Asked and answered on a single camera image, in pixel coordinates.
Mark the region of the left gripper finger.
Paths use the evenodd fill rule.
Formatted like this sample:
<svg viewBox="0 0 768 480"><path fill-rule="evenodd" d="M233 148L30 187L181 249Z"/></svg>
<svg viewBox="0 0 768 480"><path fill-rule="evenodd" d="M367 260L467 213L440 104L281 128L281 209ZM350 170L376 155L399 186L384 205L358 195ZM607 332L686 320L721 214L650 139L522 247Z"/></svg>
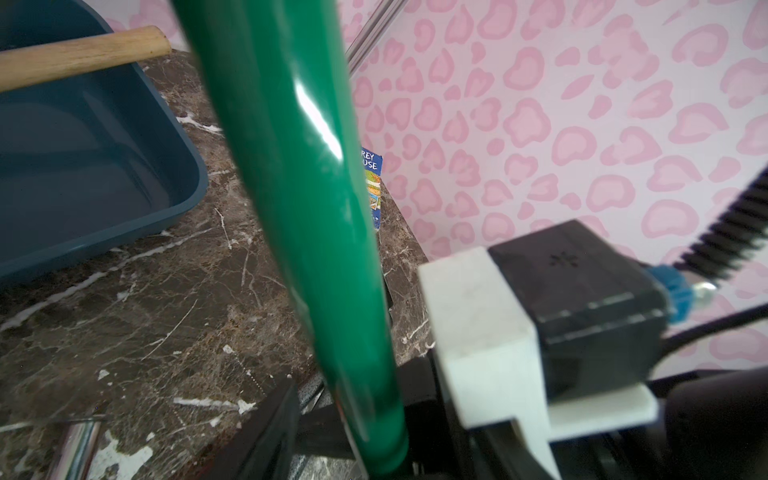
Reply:
<svg viewBox="0 0 768 480"><path fill-rule="evenodd" d="M295 450L300 418L298 387L284 379L250 412L249 419L206 465L210 480L286 479Z"/></svg>

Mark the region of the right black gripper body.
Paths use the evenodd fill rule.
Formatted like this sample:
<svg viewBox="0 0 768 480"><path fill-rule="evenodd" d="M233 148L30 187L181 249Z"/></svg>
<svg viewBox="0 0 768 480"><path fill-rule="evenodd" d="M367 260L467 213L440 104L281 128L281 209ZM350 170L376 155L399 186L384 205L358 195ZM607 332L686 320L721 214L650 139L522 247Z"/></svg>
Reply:
<svg viewBox="0 0 768 480"><path fill-rule="evenodd" d="M403 479L763 479L767 371L694 370L550 399L530 353L438 353L401 369Z"/></svg>

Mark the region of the green hoe with red grip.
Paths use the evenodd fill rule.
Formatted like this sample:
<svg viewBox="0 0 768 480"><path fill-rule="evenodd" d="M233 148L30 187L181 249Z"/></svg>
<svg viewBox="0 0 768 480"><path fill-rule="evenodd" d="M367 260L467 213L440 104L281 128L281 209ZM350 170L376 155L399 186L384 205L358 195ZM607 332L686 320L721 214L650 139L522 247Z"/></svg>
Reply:
<svg viewBox="0 0 768 480"><path fill-rule="evenodd" d="M174 10L353 451L391 477L409 441L336 5Z"/></svg>

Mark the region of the wooden handled small hoe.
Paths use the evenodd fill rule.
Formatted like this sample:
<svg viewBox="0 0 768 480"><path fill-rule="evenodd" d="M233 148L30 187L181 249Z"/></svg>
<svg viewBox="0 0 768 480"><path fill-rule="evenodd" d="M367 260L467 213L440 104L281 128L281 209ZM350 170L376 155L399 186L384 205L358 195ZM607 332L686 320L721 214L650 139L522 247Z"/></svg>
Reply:
<svg viewBox="0 0 768 480"><path fill-rule="evenodd" d="M6 50L1 91L7 92L156 57L172 51L156 26Z"/></svg>

